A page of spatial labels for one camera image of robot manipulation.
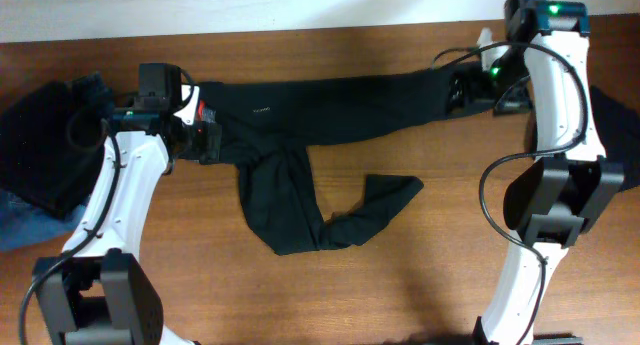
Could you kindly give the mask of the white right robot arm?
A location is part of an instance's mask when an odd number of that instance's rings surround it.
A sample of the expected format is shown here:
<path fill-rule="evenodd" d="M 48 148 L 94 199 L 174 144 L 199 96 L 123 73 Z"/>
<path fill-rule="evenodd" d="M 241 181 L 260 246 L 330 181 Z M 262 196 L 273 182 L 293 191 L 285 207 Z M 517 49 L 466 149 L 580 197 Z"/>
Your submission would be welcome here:
<path fill-rule="evenodd" d="M 483 33 L 474 53 L 496 85 L 530 81 L 536 144 L 527 154 L 532 165 L 507 187 L 503 226 L 490 215 L 485 191 L 478 191 L 483 215 L 509 246 L 471 344 L 537 343 L 533 328 L 554 272 L 624 180 L 622 165 L 607 157 L 591 109 L 585 4 L 506 0 L 504 12 L 505 40 Z"/>

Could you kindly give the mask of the black pants with red waistband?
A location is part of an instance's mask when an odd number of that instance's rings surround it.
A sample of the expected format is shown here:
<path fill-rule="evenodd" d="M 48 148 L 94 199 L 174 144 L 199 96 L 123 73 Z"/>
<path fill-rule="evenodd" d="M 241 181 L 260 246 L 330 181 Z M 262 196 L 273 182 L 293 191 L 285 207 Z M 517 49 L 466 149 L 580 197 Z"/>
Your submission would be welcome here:
<path fill-rule="evenodd" d="M 369 174 L 359 207 L 325 221 L 307 149 L 374 139 L 475 114 L 450 98 L 446 70 L 254 84 L 204 82 L 222 128 L 219 160 L 238 169 L 249 228 L 276 254 L 362 245 L 421 191 L 414 176 Z"/>

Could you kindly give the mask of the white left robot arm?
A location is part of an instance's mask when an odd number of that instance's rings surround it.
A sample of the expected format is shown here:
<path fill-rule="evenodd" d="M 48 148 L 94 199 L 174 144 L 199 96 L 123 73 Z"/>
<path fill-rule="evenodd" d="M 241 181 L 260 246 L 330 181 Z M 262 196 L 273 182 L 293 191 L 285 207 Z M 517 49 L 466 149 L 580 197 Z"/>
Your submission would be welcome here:
<path fill-rule="evenodd" d="M 184 85 L 177 108 L 161 110 L 152 131 L 106 139 L 88 207 L 57 257 L 37 260 L 35 297 L 54 344 L 182 344 L 164 323 L 162 301 L 139 263 L 158 181 L 174 159 L 171 125 L 197 134 L 200 89 Z"/>

